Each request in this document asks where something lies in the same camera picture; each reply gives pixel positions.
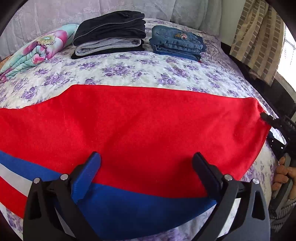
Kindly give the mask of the right forearm grey sleeve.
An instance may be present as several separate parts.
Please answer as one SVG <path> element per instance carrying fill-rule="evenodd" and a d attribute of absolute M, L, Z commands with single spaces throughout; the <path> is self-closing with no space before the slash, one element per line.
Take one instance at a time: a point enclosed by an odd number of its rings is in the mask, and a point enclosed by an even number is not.
<path fill-rule="evenodd" d="M 292 213 L 293 208 L 295 207 L 295 199 L 288 199 L 287 202 L 281 208 L 279 214 L 275 216 L 274 214 L 270 215 L 270 226 L 271 229 L 275 232 L 279 232 L 283 227 L 290 214 Z"/>

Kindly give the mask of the person's right hand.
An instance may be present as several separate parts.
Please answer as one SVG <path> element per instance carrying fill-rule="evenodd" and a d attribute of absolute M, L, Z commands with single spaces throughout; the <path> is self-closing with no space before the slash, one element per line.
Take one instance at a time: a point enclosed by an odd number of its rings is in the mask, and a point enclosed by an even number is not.
<path fill-rule="evenodd" d="M 296 186 L 295 186 L 295 167 L 285 167 L 285 157 L 281 157 L 278 161 L 279 165 L 275 169 L 272 191 L 280 189 L 282 184 L 288 182 L 288 176 L 293 180 L 293 186 L 291 188 L 289 199 L 293 200 L 296 197 Z"/>

